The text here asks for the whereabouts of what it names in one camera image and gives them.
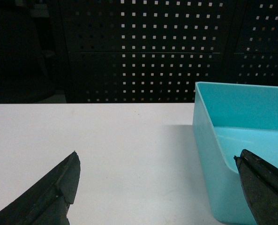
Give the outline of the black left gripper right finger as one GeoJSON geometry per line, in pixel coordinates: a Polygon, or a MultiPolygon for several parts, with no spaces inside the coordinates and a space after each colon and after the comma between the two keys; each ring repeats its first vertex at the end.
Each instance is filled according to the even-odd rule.
{"type": "Polygon", "coordinates": [[[278,168],[247,149],[234,160],[256,223],[278,225],[278,168]]]}

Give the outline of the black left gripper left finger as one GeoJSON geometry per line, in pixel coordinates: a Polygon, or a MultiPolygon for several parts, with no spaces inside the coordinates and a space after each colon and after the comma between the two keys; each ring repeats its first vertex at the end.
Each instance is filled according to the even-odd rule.
{"type": "Polygon", "coordinates": [[[80,179],[74,151],[0,211],[0,225],[68,225],[80,179]]]}

